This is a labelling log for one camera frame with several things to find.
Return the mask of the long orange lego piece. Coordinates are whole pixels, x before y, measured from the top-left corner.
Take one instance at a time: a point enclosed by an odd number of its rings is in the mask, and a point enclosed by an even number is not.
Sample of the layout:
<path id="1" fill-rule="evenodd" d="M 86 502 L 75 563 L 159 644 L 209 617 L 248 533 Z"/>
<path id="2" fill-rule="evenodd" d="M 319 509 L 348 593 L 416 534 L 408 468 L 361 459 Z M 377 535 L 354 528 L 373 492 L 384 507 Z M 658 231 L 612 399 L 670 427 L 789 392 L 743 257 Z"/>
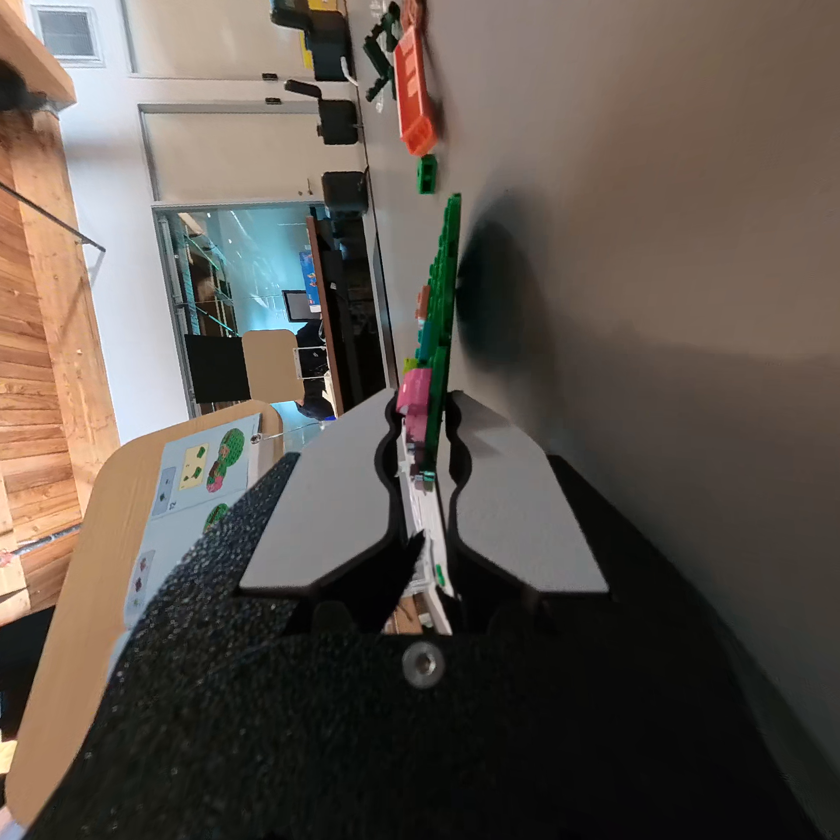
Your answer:
<path id="1" fill-rule="evenodd" d="M 409 27 L 397 43 L 394 70 L 400 139 L 409 154 L 422 158 L 432 152 L 438 135 L 425 79 L 424 45 L 417 27 Z"/>

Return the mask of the black desk device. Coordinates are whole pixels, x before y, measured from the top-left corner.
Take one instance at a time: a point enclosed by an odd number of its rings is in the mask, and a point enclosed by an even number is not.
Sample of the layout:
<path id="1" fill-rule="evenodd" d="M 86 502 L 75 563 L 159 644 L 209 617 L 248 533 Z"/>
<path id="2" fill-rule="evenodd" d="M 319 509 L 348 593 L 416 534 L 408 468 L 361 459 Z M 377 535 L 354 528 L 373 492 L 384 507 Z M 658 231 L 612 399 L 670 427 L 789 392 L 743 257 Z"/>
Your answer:
<path id="1" fill-rule="evenodd" d="M 357 217 L 370 208 L 366 171 L 328 171 L 322 175 L 323 203 L 331 218 Z"/>
<path id="2" fill-rule="evenodd" d="M 338 2 L 272 1 L 270 19 L 302 35 L 316 81 L 347 81 L 343 65 L 350 65 L 350 34 Z"/>
<path id="3" fill-rule="evenodd" d="M 360 141 L 358 113 L 351 100 L 325 98 L 319 86 L 300 80 L 286 80 L 284 88 L 316 101 L 317 134 L 325 145 L 355 145 Z"/>

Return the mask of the green lego plate build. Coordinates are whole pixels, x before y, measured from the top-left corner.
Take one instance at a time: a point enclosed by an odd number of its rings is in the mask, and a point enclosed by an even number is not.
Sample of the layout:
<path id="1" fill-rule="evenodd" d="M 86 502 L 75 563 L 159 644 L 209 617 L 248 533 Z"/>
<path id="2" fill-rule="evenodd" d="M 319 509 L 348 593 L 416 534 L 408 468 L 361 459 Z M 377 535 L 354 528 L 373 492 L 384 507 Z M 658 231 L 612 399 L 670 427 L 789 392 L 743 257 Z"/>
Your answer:
<path id="1" fill-rule="evenodd" d="M 448 373 L 455 324 L 455 291 L 459 264 L 461 194 L 447 201 L 444 225 L 428 282 L 417 298 L 418 345 L 406 358 L 396 411 L 402 415 L 406 452 L 414 482 L 430 487 L 437 477 Z"/>

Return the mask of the small wooden board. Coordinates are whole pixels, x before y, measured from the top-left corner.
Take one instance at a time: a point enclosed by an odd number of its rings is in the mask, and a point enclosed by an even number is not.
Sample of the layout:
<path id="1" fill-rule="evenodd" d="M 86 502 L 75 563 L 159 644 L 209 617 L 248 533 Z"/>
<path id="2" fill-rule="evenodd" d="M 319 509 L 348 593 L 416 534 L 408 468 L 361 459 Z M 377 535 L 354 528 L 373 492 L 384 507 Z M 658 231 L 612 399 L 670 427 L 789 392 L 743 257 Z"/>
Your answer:
<path id="1" fill-rule="evenodd" d="M 252 330 L 245 332 L 241 341 L 251 399 L 270 404 L 304 399 L 305 388 L 296 364 L 298 342 L 294 332 Z"/>

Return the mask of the black panel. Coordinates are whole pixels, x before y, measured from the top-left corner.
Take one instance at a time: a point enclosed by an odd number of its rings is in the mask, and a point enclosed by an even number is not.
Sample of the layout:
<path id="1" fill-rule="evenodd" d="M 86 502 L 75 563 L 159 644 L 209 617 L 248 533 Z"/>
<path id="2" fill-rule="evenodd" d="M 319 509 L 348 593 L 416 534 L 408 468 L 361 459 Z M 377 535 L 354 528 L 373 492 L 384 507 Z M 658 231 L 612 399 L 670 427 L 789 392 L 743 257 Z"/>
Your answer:
<path id="1" fill-rule="evenodd" d="M 184 343 L 195 403 L 239 403 L 251 398 L 241 337 L 187 334 Z"/>

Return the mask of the black ceiling dome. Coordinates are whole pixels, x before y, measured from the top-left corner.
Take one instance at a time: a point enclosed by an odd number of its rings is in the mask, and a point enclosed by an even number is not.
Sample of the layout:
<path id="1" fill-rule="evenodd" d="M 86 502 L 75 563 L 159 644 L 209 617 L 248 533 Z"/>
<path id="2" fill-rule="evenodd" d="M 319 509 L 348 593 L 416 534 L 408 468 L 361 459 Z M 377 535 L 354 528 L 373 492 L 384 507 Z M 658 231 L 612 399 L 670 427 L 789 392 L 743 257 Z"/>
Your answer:
<path id="1" fill-rule="evenodd" d="M 42 94 L 33 93 L 18 71 L 1 60 L 1 113 L 32 113 L 48 108 L 49 100 Z"/>

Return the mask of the lego instruction booklet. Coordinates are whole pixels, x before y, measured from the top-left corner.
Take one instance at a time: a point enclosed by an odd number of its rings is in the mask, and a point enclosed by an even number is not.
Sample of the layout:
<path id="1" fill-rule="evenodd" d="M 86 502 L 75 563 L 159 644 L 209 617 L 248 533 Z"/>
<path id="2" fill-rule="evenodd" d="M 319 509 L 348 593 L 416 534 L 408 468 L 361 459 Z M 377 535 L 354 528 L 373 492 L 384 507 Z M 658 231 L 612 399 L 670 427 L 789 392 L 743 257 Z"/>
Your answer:
<path id="1" fill-rule="evenodd" d="M 130 634 L 168 575 L 256 480 L 262 413 L 248 413 L 167 443 L 122 604 L 111 677 Z"/>

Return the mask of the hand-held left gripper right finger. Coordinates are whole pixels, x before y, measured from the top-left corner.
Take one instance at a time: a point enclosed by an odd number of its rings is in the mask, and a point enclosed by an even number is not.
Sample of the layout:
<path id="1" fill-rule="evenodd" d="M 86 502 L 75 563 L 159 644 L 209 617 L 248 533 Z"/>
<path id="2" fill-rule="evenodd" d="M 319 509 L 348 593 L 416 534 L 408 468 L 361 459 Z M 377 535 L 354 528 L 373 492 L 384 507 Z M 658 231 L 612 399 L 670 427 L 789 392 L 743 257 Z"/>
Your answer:
<path id="1" fill-rule="evenodd" d="M 609 585 L 545 451 L 465 392 L 448 398 L 452 551 L 540 594 L 607 595 Z"/>

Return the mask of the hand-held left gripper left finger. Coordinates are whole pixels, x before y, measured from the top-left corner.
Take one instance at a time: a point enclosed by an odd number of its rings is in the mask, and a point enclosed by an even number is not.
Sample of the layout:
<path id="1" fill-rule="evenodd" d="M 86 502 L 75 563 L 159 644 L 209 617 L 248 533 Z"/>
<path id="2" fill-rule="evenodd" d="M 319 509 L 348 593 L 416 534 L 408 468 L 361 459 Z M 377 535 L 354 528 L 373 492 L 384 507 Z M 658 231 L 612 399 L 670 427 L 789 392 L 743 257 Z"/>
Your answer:
<path id="1" fill-rule="evenodd" d="M 308 596 L 403 540 L 396 391 L 379 391 L 299 454 L 240 579 L 246 595 Z"/>

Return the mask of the white air vent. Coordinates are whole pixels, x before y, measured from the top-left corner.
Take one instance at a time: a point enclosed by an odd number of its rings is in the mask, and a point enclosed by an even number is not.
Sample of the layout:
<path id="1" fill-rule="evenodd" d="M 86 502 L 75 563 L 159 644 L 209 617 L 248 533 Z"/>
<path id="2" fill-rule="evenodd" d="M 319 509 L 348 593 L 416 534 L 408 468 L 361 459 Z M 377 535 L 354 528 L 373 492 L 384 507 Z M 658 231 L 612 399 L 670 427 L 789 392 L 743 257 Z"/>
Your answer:
<path id="1" fill-rule="evenodd" d="M 106 66 L 93 7 L 34 3 L 28 14 L 36 36 L 63 67 Z"/>

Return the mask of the dark green lego pieces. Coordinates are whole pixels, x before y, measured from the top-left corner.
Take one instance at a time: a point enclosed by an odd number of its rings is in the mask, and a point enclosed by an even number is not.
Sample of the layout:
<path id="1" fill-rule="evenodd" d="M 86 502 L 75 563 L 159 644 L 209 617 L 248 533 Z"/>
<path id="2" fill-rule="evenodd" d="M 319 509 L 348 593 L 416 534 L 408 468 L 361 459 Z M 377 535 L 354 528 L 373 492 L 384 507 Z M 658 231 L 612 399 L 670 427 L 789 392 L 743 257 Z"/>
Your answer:
<path id="1" fill-rule="evenodd" d="M 400 26 L 401 8 L 398 3 L 390 2 L 378 23 L 364 37 L 362 50 L 376 73 L 374 84 L 364 95 L 367 102 L 375 100 L 385 88 L 389 88 L 392 98 L 396 99 L 396 71 L 392 58 L 399 40 L 396 30 Z"/>

